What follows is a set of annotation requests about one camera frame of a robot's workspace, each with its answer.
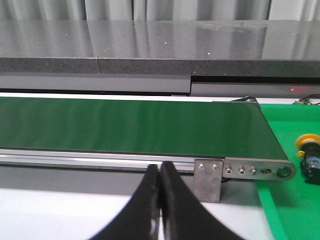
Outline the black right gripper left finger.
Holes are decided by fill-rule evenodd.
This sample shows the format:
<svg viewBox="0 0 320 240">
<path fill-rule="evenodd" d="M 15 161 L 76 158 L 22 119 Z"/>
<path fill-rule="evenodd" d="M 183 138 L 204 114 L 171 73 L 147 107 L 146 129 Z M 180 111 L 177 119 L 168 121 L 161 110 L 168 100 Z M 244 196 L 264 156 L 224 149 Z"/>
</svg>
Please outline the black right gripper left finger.
<svg viewBox="0 0 320 240">
<path fill-rule="evenodd" d="M 158 167 L 151 164 L 119 214 L 101 229 L 92 240 L 157 240 L 160 208 Z"/>
</svg>

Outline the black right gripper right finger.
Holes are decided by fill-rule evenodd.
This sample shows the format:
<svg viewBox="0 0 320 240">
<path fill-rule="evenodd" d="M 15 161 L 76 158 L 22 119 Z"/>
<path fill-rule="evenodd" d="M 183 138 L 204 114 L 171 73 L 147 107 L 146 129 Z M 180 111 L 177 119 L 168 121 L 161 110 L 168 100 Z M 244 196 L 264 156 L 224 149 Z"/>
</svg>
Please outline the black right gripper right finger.
<svg viewBox="0 0 320 240">
<path fill-rule="evenodd" d="M 241 240 L 212 216 L 184 183 L 172 162 L 160 171 L 161 208 L 166 240 Z"/>
</svg>

